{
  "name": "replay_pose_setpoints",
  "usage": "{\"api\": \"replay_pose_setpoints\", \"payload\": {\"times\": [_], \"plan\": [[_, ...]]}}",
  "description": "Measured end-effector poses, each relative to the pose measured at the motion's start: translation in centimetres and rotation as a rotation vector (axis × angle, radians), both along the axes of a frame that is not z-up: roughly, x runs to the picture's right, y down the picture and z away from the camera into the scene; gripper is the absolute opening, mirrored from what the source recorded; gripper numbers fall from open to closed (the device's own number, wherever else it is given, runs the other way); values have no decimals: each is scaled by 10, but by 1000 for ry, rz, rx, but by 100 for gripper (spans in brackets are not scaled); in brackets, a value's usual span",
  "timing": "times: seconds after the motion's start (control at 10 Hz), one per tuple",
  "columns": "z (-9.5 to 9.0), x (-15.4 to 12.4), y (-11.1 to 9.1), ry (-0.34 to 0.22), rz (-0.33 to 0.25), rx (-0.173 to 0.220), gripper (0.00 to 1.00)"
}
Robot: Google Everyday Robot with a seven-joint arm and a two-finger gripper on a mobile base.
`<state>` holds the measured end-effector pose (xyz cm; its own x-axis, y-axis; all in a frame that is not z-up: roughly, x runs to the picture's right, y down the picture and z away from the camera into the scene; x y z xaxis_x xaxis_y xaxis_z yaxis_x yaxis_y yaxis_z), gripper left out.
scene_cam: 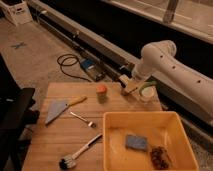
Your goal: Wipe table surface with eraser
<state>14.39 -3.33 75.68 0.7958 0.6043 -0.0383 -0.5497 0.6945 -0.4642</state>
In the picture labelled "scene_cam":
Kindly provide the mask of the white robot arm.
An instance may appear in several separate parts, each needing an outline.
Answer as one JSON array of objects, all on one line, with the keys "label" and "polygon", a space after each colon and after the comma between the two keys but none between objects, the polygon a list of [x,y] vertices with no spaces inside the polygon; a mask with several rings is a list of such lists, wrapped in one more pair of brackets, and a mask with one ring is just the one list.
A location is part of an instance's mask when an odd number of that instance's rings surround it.
[{"label": "white robot arm", "polygon": [[158,71],[164,74],[213,118],[213,79],[175,59],[176,45],[171,40],[146,44],[132,77],[145,81]]}]

